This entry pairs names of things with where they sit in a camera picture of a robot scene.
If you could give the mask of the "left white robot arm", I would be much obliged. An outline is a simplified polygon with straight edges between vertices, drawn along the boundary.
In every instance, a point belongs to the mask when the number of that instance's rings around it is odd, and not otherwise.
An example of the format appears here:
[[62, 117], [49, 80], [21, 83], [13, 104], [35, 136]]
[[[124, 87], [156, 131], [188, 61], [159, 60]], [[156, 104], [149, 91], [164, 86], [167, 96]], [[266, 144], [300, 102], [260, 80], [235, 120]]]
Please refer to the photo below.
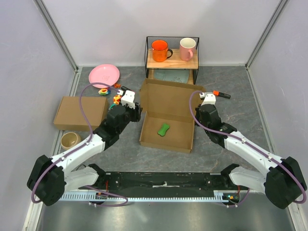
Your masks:
[[104, 171], [96, 165], [78, 171], [75, 168], [115, 144], [130, 122], [140, 121], [141, 112], [139, 103], [115, 105], [108, 111], [106, 119], [85, 140], [54, 157], [40, 156], [26, 184], [32, 191], [32, 202], [51, 206], [65, 192], [83, 186], [95, 189], [104, 187]]

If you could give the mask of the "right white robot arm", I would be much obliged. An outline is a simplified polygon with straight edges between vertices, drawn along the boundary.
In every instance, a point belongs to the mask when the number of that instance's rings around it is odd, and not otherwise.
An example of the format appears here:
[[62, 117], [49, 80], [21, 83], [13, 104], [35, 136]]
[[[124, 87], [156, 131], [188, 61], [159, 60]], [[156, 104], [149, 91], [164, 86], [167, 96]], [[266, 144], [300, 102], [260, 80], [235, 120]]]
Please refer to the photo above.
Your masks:
[[280, 209], [291, 203], [306, 202], [307, 185], [294, 158], [282, 158], [254, 144], [235, 127], [222, 122], [213, 104], [199, 105], [195, 111], [196, 124], [205, 130], [213, 143], [239, 155], [256, 168], [251, 171], [232, 164], [220, 177], [223, 188], [229, 190], [240, 185], [256, 190]]

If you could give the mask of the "green black eraser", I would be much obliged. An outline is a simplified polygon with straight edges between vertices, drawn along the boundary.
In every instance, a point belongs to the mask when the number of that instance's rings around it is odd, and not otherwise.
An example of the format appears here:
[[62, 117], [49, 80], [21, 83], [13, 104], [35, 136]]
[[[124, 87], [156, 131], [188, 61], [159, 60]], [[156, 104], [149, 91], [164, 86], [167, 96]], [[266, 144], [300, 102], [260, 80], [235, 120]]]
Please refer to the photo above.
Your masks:
[[166, 132], [169, 130], [170, 125], [167, 123], [163, 123], [161, 128], [158, 130], [157, 134], [161, 137], [166, 135]]

